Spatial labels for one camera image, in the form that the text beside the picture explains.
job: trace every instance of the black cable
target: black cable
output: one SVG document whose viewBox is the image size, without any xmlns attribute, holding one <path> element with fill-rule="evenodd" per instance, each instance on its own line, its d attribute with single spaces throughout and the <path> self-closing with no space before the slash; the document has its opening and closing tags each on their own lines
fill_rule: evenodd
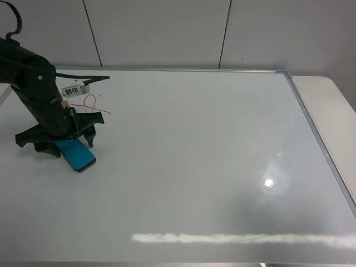
<svg viewBox="0 0 356 267">
<path fill-rule="evenodd" d="M 22 18 L 20 13 L 17 11 L 16 7 L 12 3 L 6 1 L 0 1 L 0 3 L 7 4 L 16 16 L 16 20 L 17 20 L 16 30 L 14 32 L 9 32 L 8 34 L 6 34 L 6 40 L 11 41 L 11 36 L 13 36 L 14 34 L 19 34 L 20 31 L 22 30 Z"/>
<path fill-rule="evenodd" d="M 32 70 L 32 71 L 36 71 L 36 72 L 39 72 L 39 73 L 48 74 L 48 75 L 52 75 L 52 76 L 56 76 L 56 77 L 62 77 L 62 78 L 68 78 L 68 79 L 90 79 L 90 80 L 86 81 L 87 84 L 110 79 L 110 76 L 89 76 L 89 75 L 80 76 L 80 75 L 70 75 L 70 74 L 46 71 L 46 70 L 42 70 L 40 68 L 31 67 L 31 66 L 28 66 L 28 65 L 13 61 L 13 60 L 9 60 L 9 59 L 4 58 L 4 57 L 0 57 L 0 60 L 1 61 L 5 61 L 7 63 L 14 64 L 14 65 L 16 65 L 18 67 L 21 67 L 21 68 L 26 68 L 28 70 Z"/>
</svg>

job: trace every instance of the whiteboard surface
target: whiteboard surface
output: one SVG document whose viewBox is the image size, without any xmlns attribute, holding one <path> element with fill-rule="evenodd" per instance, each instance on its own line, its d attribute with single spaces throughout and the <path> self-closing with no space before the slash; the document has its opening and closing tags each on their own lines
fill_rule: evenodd
<svg viewBox="0 0 356 267">
<path fill-rule="evenodd" d="M 11 93 L 0 260 L 356 263 L 356 219 L 283 75 L 61 72 L 112 77 L 91 86 L 111 112 L 97 163 L 19 148 L 36 122 Z"/>
</svg>

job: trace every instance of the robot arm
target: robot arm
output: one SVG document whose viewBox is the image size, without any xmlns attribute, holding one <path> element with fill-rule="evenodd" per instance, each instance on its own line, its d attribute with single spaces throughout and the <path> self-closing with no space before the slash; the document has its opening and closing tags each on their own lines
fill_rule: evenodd
<svg viewBox="0 0 356 267">
<path fill-rule="evenodd" d="M 12 4 L 17 18 L 17 29 L 0 38 L 0 83 L 9 83 L 21 102 L 27 107 L 38 125 L 15 135 L 16 144 L 23 147 L 33 143 L 37 152 L 46 152 L 60 157 L 55 145 L 58 141 L 73 141 L 84 135 L 93 146 L 96 123 L 104 123 L 101 112 L 77 113 L 66 107 L 56 86 L 56 77 L 89 79 L 85 84 L 109 79 L 108 76 L 74 76 L 56 72 L 56 68 L 41 57 L 19 45 L 11 36 L 22 28 L 21 16 Z"/>
</svg>

